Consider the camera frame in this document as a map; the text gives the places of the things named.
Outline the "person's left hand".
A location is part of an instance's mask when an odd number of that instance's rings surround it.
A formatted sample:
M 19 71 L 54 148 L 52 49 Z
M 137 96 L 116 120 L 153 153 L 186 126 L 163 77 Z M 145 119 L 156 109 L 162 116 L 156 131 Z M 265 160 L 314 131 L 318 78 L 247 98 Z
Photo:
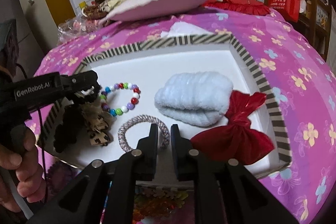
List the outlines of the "person's left hand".
M 1 167 L 14 170 L 18 179 L 17 192 L 29 203 L 39 202 L 46 194 L 43 167 L 38 162 L 38 149 L 34 133 L 27 128 L 23 138 L 26 153 L 21 156 L 1 146 Z

